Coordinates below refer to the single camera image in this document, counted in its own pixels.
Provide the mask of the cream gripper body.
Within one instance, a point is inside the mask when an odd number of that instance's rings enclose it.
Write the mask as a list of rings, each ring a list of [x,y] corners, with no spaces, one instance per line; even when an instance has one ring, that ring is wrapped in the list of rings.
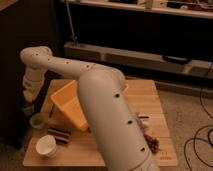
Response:
[[[36,91],[30,91],[28,89],[23,90],[23,95],[24,95],[25,101],[30,105],[32,105],[37,98],[37,92]]]

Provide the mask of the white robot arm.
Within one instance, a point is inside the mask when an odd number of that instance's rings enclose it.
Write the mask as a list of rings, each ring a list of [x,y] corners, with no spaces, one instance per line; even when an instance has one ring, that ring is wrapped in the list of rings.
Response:
[[[77,95],[108,171],[160,171],[125,95],[125,77],[112,67],[55,57],[46,46],[20,52],[23,86],[41,90],[50,70],[77,81]]]

